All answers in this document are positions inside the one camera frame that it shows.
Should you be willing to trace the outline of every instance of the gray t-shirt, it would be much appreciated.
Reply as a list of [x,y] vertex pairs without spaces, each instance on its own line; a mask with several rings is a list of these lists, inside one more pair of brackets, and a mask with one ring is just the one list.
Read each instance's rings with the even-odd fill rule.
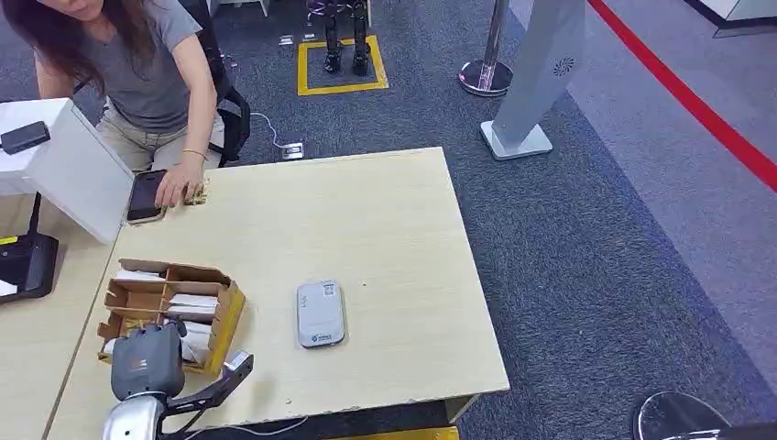
[[186,126],[189,109],[189,88],[172,50],[202,28],[178,0],[144,0],[143,7],[156,50],[140,75],[118,34],[108,43],[87,38],[82,49],[103,75],[105,94],[119,115],[148,133],[172,133]]

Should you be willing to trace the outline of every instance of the white kiosk stand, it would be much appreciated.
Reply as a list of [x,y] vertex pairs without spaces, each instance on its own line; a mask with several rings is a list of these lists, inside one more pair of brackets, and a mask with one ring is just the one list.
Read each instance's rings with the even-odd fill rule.
[[547,153],[551,141],[537,123],[580,65],[585,0],[536,0],[520,42],[512,84],[497,117],[480,125],[497,160]]
[[70,99],[0,104],[0,133],[43,121],[50,140],[0,150],[0,197],[40,193],[101,242],[115,240],[133,174]]

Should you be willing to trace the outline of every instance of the floor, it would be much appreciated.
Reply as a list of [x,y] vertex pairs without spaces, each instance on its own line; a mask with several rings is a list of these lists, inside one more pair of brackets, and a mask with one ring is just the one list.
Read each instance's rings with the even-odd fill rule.
[[[777,161],[777,33],[713,38],[680,0],[607,4],[696,94]],[[512,0],[525,23],[531,1]],[[569,92],[732,334],[777,391],[777,198],[656,81],[590,7]]]
[[[777,67],[762,55],[774,35],[708,41],[714,29],[682,0],[655,0],[655,10],[607,3],[774,158]],[[635,404],[662,390],[691,392],[736,424],[777,420],[777,346],[768,337],[777,323],[774,193],[591,10],[591,62],[541,122],[556,149],[492,160],[477,125],[498,100],[455,82],[483,51],[492,5],[374,0],[390,87],[363,93],[297,96],[296,50],[277,44],[305,31],[289,0],[273,4],[270,18],[258,5],[225,7],[216,30],[236,87],[272,119],[280,142],[303,138],[309,157],[443,146],[511,385],[471,408],[458,424],[464,439],[627,439]],[[530,2],[511,6],[501,49],[508,64]],[[6,26],[0,49],[0,98],[33,98],[29,50]],[[77,101],[99,117],[93,94]],[[278,161],[264,120],[252,130],[239,164]],[[276,438],[444,423],[442,406],[425,403],[314,417]]]

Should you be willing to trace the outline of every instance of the white cable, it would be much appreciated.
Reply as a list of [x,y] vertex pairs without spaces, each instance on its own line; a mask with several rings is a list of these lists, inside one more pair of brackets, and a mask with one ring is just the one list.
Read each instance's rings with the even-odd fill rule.
[[[307,421],[308,421],[308,417],[306,416],[304,419],[298,421],[297,423],[295,423],[293,425],[286,426],[283,429],[279,429],[278,431],[273,431],[271,433],[258,433],[256,431],[252,431],[252,430],[250,430],[248,428],[244,428],[243,426],[222,426],[221,428],[236,429],[238,431],[245,431],[245,432],[247,432],[249,434],[257,435],[257,436],[260,436],[260,437],[264,437],[264,436],[269,437],[271,435],[278,435],[278,434],[285,433],[287,431],[291,431],[292,429],[299,427],[300,425],[304,424]],[[189,435],[188,437],[184,438],[183,440],[192,440],[197,434],[201,433],[202,431],[207,431],[207,430],[211,430],[211,429],[220,429],[220,428],[219,427],[214,427],[214,428],[201,429],[200,431],[197,431],[194,434]]]
[[268,121],[268,127],[269,127],[270,130],[272,130],[272,145],[278,147],[279,149],[282,149],[283,146],[282,145],[278,145],[278,142],[276,142],[276,139],[278,139],[278,132],[275,131],[275,128],[273,128],[273,126],[272,126],[272,123],[269,122],[269,118],[266,117],[265,115],[262,115],[259,112],[253,112],[253,113],[251,113],[251,115],[252,116],[262,116],[262,117],[265,118],[265,120]]

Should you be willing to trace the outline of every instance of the black office chair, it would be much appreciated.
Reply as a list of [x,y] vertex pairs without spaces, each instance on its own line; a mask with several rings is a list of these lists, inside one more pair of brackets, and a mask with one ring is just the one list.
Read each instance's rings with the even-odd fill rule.
[[[213,21],[208,10],[206,0],[180,0],[181,4],[197,23],[202,27],[202,31],[197,34],[202,49],[205,52],[205,58],[208,59],[208,66],[211,68],[213,76],[213,85],[216,89],[216,105],[226,100],[240,109],[240,114],[229,110],[217,109],[219,115],[224,120],[224,147],[218,147],[211,143],[209,148],[221,154],[219,168],[226,162],[233,162],[240,159],[239,153],[246,144],[248,137],[251,136],[251,107],[246,99],[232,85],[232,80],[226,74],[224,61],[221,58],[221,51],[216,41],[216,35],[213,31]],[[78,93],[89,80],[79,83],[73,94]]]

